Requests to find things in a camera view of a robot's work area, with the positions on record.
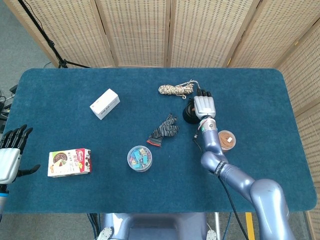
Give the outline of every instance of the brown cup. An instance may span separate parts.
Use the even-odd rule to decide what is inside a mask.
[[[232,132],[222,130],[218,133],[218,135],[221,148],[224,153],[229,151],[236,145],[236,137]]]

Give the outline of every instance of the robotic hand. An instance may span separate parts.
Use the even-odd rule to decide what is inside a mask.
[[[294,240],[289,226],[289,209],[281,186],[271,179],[254,180],[251,176],[229,164],[218,136],[214,99],[210,92],[198,89],[194,97],[196,116],[201,120],[198,131],[205,144],[201,164],[220,181],[225,181],[255,208],[261,240]]]
[[[23,125],[13,131],[8,131],[0,141],[0,221],[9,195],[7,186],[13,183],[17,177],[33,174],[40,168],[40,165],[36,165],[29,170],[19,170],[27,138],[33,130],[29,128],[25,131],[26,128],[27,125]]]

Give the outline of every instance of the red and white packaging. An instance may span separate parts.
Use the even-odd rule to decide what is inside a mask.
[[[49,153],[48,177],[91,173],[91,151],[86,148]]]

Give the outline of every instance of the striped glove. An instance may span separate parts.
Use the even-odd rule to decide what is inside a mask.
[[[173,117],[170,113],[166,120],[148,137],[148,144],[161,147],[161,142],[164,137],[173,137],[178,133],[179,127],[173,125],[177,121],[177,117]]]

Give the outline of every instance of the rope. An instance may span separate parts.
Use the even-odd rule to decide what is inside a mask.
[[[182,84],[172,86],[172,85],[161,85],[158,89],[159,93],[166,94],[166,95],[176,95],[180,96],[183,99],[186,99],[186,95],[192,94],[194,91],[194,84],[196,83],[198,85],[198,88],[200,88],[199,83],[194,80],[190,80],[187,82],[184,82]]]

